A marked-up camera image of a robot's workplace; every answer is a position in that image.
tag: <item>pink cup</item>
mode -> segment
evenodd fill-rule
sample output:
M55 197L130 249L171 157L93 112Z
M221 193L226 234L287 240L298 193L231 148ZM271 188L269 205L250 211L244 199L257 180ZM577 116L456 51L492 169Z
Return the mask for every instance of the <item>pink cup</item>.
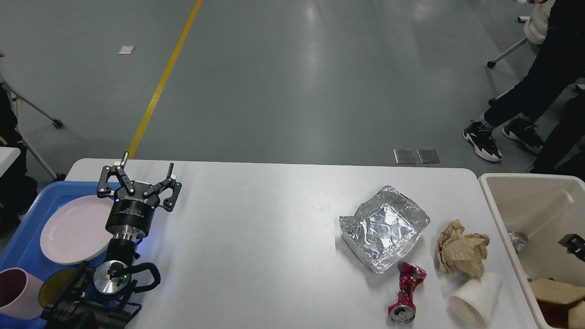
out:
M0 313L32 320L43 312L39 291L43 282L21 268L0 272Z

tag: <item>black pants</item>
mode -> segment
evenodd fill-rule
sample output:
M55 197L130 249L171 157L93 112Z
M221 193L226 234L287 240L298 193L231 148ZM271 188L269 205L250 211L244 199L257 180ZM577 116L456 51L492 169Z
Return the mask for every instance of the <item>black pants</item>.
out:
M565 106L565 118L553 129L540 154L534 161L535 173L556 173L585 180L585 151L572 157L556 171L559 161L585 135L585 94L570 100Z
M16 117L12 112L8 94L0 88L0 136L8 147L20 149L20 155L0 176L0 203L2 221L15 220L19 211L30 207L37 196L37 182L26 173L26 147L20 142L22 138L15 131Z
M548 32L528 75L486 111L499 126L522 113L539 118L569 84L585 71L585 1L556 0Z

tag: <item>gray floor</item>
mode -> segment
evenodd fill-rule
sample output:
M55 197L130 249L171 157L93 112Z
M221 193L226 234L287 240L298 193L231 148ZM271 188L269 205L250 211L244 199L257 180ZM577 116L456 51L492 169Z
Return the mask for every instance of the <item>gray floor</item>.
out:
M170 3L0 2L12 85L66 125L26 111L26 133L56 171L128 148L195 0ZM485 64L523 37L515 18L531 10L514 0L203 0L135 158L396 166L394 148L435 148L431 166L524 172L534 156L516 143L496 132L504 160L491 164L461 131L528 71L528 45ZM132 55L117 54L125 44ZM572 95L541 119L543 136ZM29 169L50 182L34 159Z

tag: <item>chair leg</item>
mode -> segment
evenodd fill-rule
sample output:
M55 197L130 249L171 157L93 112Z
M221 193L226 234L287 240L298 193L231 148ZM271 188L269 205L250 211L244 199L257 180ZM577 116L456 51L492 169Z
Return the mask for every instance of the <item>chair leg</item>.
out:
M517 48L519 48L520 46L522 46L524 43L526 43L526 41L528 41L528 38L527 37L525 37L524 39L516 42L515 45L511 46L510 48L508 48L501 55L499 55L498 57L494 58L493 60L490 60L489 62L487 62L487 67L489 67L489 68L494 67L496 63L498 63L501 59L503 59L504 57L508 56L511 52L513 52L514 50L516 50Z
M34 108L35 110L37 110L39 113L41 113L42 115L46 116L49 120L53 121L53 126L57 129L63 127L63 122L61 122L61 120L59 119L55 119L52 116L50 116L49 114L47 114L45 111L43 111L42 109L40 109L38 106L36 106L35 104L33 104L31 101L27 100L22 94L18 93L16 90L14 90L14 88L12 88L12 86L8 83L5 75L4 75L4 69L2 68L2 64L0 63L0 80L2 80L2 84L6 87L6 89L8 91L10 91L11 93L13 93L16 98L19 98L21 100L23 100L25 103L29 104L32 108Z
M18 120L18 125L16 126L18 132L20 133L20 135L22 136L22 142L24 143L24 145L26 146L26 148L29 149L30 154L32 154L35 159L37 159L37 161L40 163L40 165L43 167L43 169L47 172L47 174L49 174L49 176L51 176L51 178L55 181L59 180L59 175L57 175L57 173L55 173L55 171L53 171L53 169L49 166L49 164L43 159L43 157L40 155L40 153L35 149L34 146L32 146L29 142L28 139L26 138L24 131L22 129L22 99L17 98L15 101L15 112L16 112L16 118Z
M490 104L490 106L495 105L495 103L503 96L506 95L510 90L512 90L512 88L506 90L505 92L501 93L500 95L494 97L494 98L490 98L489 101L487 101L488 104Z

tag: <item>yellow line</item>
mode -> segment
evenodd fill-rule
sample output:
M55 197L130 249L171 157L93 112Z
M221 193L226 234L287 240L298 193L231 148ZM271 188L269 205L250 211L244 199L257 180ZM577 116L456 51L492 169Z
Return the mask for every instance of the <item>yellow line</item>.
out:
M152 98L150 99L150 103L148 104L148 107L146 108L146 112L144 113L144 116L142 117L142 121L140 122L140 125L138 126L138 129L136 130L136 133L134 134L134 138L132 138L132 142L130 143L130 147L128 148L128 158L129 159L133 158L134 153L136 153L136 149L138 148L138 144L140 143L140 140L142 139L142 135L144 135L144 131L146 130L146 126L148 126L148 123L150 121L150 117L152 116L152 113L154 112L154 108L156 107L156 104L159 102L160 94L163 92L164 85L167 84L168 76L171 74L171 71L173 70L173 66L175 65L175 62L177 61L177 57L179 56L179 53L181 52L181 48L183 48L183 43L185 43L185 39L187 38L187 34L189 34L189 30L191 29L191 25L193 24L193 20L195 19L195 16L197 15L197 12L199 11L199 7L201 6L202 1L203 0L197 0L197 2L195 3L195 6L193 7L193 10L191 11L191 15L189 16L189 19L187 20L187 23L185 24L185 27L183 28L183 32L181 33L181 36L179 37L179 40L177 41L177 45L175 46L175 50L173 50L173 54L171 55L171 58L168 60L167 67L164 69L163 76L160 77L159 85L156 87L156 91L154 91L154 95L152 95Z

